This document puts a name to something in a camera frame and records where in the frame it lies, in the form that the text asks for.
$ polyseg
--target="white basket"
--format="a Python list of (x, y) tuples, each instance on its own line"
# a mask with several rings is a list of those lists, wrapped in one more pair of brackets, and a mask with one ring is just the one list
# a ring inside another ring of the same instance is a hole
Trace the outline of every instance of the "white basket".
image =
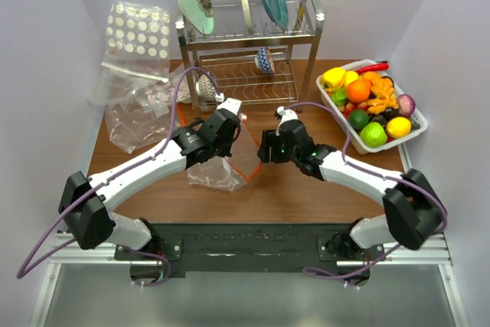
[[(361, 69), (362, 67), (366, 67), (368, 65), (376, 64), (375, 61), (369, 60), (369, 59), (364, 59), (361, 61), (355, 61), (354, 63), (346, 64), (345, 66), (341, 67), (345, 70), (358, 70)], [(377, 72), (381, 76), (387, 76), (383, 71)], [(416, 123), (420, 124), (420, 129), (413, 130), (412, 132), (408, 133), (406, 136), (399, 138), (399, 139), (394, 139), (393, 141), (386, 143), (382, 146), (376, 147), (375, 149), (372, 149), (371, 147), (367, 147), (366, 144), (362, 141), (361, 137), (358, 135), (358, 133), (351, 127), (351, 124), (346, 120), (344, 114), (341, 113), (341, 111), (338, 109), (338, 107), (335, 105), (335, 103), (332, 101), (330, 96), (325, 92), (325, 90), (322, 87), (322, 76), (318, 76), (316, 79), (316, 86), (320, 90), (320, 93), (322, 94), (322, 102), (325, 106), (331, 107), (337, 115), (340, 117), (341, 121), (347, 128), (349, 129), (349, 132), (351, 133), (351, 143), (357, 149), (357, 151), (365, 155), (366, 153), (374, 153), (374, 152), (379, 152), (379, 151), (384, 151), (385, 149), (391, 149), (392, 147), (398, 146), (402, 144), (403, 142), (408, 141), (409, 139), (412, 139), (413, 137), (417, 137), (419, 134), (422, 132), (425, 132), (427, 130), (428, 124), (426, 118), (422, 115), (422, 113), (416, 108), (413, 114), (410, 116), (410, 118), (415, 121)], [(394, 85), (395, 87), (395, 94), (401, 95), (403, 94), (403, 91), (397, 86), (397, 84)]]

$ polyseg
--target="polka dot sheet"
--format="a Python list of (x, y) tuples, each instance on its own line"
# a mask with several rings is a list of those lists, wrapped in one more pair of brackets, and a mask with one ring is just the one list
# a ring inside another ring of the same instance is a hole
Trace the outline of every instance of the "polka dot sheet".
[(117, 2), (107, 17), (106, 47), (124, 58), (168, 59), (170, 16), (158, 7)]

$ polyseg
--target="red chili pepper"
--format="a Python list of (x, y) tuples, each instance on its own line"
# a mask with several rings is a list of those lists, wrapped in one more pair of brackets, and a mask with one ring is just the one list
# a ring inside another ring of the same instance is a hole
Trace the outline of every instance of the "red chili pepper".
[(378, 63), (373, 65), (368, 65), (367, 67), (362, 67), (361, 69), (356, 70), (358, 74), (366, 73), (366, 72), (378, 72), (379, 70), (387, 70), (390, 66), (388, 63)]

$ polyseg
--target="table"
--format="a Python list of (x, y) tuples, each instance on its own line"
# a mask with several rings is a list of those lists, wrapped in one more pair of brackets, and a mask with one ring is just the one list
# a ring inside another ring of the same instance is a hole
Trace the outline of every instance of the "table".
[[(331, 67), (351, 60), (317, 60), (312, 76), (317, 77)], [(307, 60), (292, 62), (295, 78), (301, 87)], [(308, 101), (320, 102), (318, 89), (312, 80)], [(244, 105), (250, 132), (260, 141), (263, 129), (274, 129), (278, 121), (273, 113), (277, 104)], [(190, 105), (183, 106), (186, 120), (193, 120)], [(345, 134), (324, 110), (306, 107), (300, 114), (315, 143), (325, 143), (340, 149)], [(89, 174), (102, 172), (139, 155), (148, 147), (127, 155), (110, 141), (106, 124), (100, 127)], [(372, 165), (403, 171), (397, 148), (370, 155), (359, 155), (348, 147), (348, 155)], [(150, 222), (175, 223), (348, 223), (359, 217), (373, 217), (383, 208), (370, 198), (337, 184), (319, 181), (303, 175), (294, 164), (262, 165), (248, 185), (237, 191), (217, 191), (189, 185), (187, 174), (157, 181), (133, 195), (117, 213), (127, 217), (143, 217)]]

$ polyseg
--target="metal dish rack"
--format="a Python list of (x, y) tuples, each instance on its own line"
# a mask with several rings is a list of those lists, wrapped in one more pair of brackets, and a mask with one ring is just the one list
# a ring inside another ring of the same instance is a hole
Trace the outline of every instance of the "metal dish rack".
[[(319, 0), (286, 0), (289, 14), (287, 29), (272, 23), (261, 0), (249, 0), (253, 32), (243, 19), (242, 0), (211, 0), (214, 8), (214, 32), (205, 35), (194, 29), (183, 15), (175, 22), (185, 68), (199, 66), (215, 77), (221, 92), (243, 103), (292, 103), (305, 99), (312, 68), (322, 36), (324, 12)], [(309, 60), (302, 78), (301, 90), (296, 86), (291, 67), (294, 45), (309, 45)], [(271, 48), (276, 73), (262, 74), (254, 58), (259, 47)], [(197, 96), (194, 84), (198, 74), (188, 78), (194, 114), (215, 108)]]

